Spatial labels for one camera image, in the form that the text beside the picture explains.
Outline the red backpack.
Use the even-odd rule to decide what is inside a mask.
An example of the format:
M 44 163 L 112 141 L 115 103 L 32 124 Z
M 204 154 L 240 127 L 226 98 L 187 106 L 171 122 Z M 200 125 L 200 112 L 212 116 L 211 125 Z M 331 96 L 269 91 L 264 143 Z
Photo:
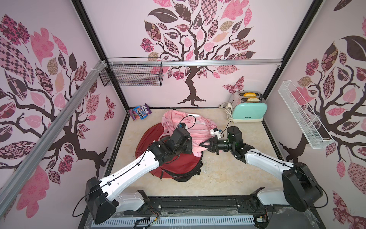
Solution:
M 145 150 L 149 147 L 149 145 L 151 143 L 153 143 L 153 141 L 157 141 L 159 139 L 159 137 L 163 134 L 164 129 L 162 127 L 162 124 L 156 124 L 154 126 L 152 126 L 151 128 L 149 128 L 144 135 L 142 136 L 136 151 L 135 151 L 135 157 L 138 158 L 139 156 L 141 156 Z M 202 161 L 203 156 L 201 157 L 196 157 L 192 154 L 181 154 L 178 158 L 175 157 L 173 159 L 173 161 L 171 161 L 170 163 L 167 163 L 165 165 L 168 166 L 178 166 L 178 167 L 189 167 L 192 168 L 194 167 L 199 161 Z M 152 171 L 150 171 L 150 173 L 153 176 L 159 177 L 160 173 L 161 173 L 161 169 L 158 167 L 157 169 L 154 169 Z

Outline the pink backpack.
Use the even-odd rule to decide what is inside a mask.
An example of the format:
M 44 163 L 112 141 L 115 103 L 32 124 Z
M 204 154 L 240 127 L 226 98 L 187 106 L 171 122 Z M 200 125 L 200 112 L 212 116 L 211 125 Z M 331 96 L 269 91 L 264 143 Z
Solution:
M 199 144 L 212 137 L 210 130 L 217 128 L 216 123 L 198 114 L 188 114 L 181 111 L 169 110 L 162 117 L 161 124 L 164 132 L 159 137 L 159 140 L 165 136 L 171 136 L 179 123 L 184 123 L 186 125 L 186 129 L 192 137 L 193 155 L 201 157 L 202 151 L 205 151 L 205 148 L 199 146 Z

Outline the black backpack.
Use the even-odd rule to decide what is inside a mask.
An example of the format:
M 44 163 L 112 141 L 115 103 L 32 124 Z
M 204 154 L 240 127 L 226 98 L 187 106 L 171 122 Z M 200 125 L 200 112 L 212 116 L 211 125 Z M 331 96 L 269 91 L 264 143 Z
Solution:
M 159 175 L 159 179 L 168 178 L 173 179 L 177 182 L 187 182 L 193 176 L 201 174 L 201 167 L 203 166 L 203 162 L 199 161 L 194 167 L 178 167 L 178 166 L 168 166 L 163 165 L 159 167 L 161 169 L 161 173 Z

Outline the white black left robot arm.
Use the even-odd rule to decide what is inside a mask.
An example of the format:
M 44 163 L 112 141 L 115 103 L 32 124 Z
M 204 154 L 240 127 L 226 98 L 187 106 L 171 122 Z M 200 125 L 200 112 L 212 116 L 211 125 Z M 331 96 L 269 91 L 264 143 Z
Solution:
M 127 187 L 150 171 L 173 160 L 175 156 L 192 152 L 190 133 L 176 128 L 165 140 L 155 141 L 133 162 L 112 175 L 86 183 L 85 200 L 95 224 L 101 224 L 115 213 L 139 210 L 145 202 L 142 193 L 121 194 Z

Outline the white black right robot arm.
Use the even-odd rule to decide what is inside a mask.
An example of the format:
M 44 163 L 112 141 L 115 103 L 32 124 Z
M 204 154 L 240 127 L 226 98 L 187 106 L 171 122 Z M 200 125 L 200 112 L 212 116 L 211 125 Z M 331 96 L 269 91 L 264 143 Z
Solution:
M 243 141 L 238 127 L 228 127 L 226 139 L 214 136 L 200 146 L 216 154 L 230 152 L 237 160 L 260 168 L 282 182 L 280 187 L 261 187 L 251 194 L 251 201 L 260 207 L 285 205 L 305 212 L 324 194 L 306 164 L 292 164 L 264 154 Z

